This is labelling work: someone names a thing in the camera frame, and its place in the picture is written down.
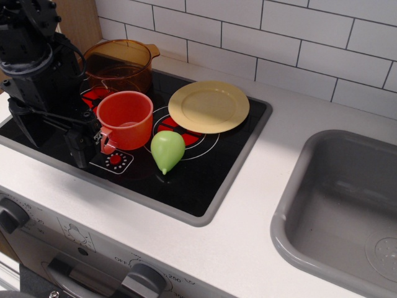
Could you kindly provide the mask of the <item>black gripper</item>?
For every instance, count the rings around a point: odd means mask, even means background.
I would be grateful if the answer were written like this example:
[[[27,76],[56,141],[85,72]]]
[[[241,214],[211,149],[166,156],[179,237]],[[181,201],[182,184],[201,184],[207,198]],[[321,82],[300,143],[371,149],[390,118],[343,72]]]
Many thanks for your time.
[[[10,77],[1,87],[10,95],[9,111],[18,127],[36,147],[48,140],[49,126],[66,130],[77,167],[87,168],[100,152],[100,136],[96,116],[80,95],[86,77],[80,50],[60,33],[7,34],[1,42],[1,70]]]

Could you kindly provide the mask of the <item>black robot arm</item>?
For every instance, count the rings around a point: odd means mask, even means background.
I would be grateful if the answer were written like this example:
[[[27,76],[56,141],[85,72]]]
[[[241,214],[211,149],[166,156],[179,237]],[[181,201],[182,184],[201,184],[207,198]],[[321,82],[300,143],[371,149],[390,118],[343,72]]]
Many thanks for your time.
[[[53,1],[1,1],[1,71],[9,111],[36,147],[63,133],[79,168],[100,150],[100,124],[81,98],[83,54],[56,28]]]

